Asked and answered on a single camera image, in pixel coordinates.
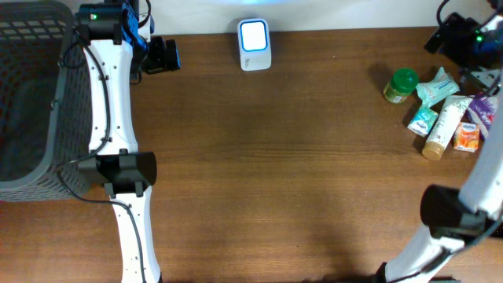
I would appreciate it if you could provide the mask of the teal snack packet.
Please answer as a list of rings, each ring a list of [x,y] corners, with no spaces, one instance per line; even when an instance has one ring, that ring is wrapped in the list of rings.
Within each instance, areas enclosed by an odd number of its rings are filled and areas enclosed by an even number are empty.
[[[453,79],[453,76],[447,73],[444,67],[441,67],[432,81],[418,83],[416,90],[417,96],[422,101],[421,106],[430,108],[450,95],[458,93],[460,87]]]

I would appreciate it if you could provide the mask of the white cream tube gold cap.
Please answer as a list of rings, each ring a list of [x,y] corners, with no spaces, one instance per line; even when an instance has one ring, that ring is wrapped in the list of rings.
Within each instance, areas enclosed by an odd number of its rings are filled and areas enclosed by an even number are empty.
[[[442,107],[431,133],[425,142],[422,155],[429,160],[440,160],[457,125],[464,116],[472,98],[467,96],[452,95],[449,96]]]

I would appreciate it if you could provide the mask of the green red snack bag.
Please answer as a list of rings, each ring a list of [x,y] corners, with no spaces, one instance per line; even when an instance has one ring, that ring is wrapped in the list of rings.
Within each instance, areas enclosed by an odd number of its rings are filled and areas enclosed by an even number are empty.
[[[384,98],[392,104],[403,103],[416,89],[419,76],[412,68],[398,69],[384,87]]]

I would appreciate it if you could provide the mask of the red purple pad package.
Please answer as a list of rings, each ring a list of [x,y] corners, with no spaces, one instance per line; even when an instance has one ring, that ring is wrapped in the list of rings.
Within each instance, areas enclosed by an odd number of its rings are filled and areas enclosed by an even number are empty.
[[[480,137],[485,140],[499,105],[497,96],[474,98],[468,106],[468,120],[479,126]]]

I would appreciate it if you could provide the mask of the small teal tissue pack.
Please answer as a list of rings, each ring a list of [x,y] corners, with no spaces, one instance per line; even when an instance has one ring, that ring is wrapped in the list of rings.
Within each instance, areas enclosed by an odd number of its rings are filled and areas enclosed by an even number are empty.
[[[407,128],[424,138],[429,135],[438,117],[439,114],[430,108],[420,107]]]

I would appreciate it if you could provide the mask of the small orange tissue pack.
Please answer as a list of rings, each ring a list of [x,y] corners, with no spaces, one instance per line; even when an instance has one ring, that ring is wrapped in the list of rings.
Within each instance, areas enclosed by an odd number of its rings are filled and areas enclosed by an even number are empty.
[[[479,148],[479,126],[474,123],[460,122],[454,133],[453,148],[474,153]]]

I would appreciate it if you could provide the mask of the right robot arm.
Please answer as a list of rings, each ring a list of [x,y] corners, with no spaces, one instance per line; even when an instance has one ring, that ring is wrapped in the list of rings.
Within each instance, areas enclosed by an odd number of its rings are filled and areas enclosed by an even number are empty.
[[[440,52],[470,78],[481,75],[483,92],[467,95],[445,72],[417,87],[421,108],[443,103],[423,154],[439,160],[472,102],[502,100],[502,7],[482,23],[459,13],[438,15],[424,48]],[[421,225],[406,248],[370,277],[371,282],[429,282],[454,256],[502,226],[502,108],[498,107],[479,159],[461,189],[430,185],[420,202]]]

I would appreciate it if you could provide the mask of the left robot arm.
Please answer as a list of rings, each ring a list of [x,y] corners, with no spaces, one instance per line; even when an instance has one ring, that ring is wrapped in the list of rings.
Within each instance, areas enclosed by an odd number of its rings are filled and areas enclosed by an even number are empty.
[[[82,4],[74,33],[83,47],[91,85],[89,154],[79,170],[103,186],[119,230],[123,282],[160,282],[153,243],[151,199],[156,156],[140,152],[131,114],[130,84],[144,74],[177,71],[177,44],[153,34],[152,13],[137,1]]]

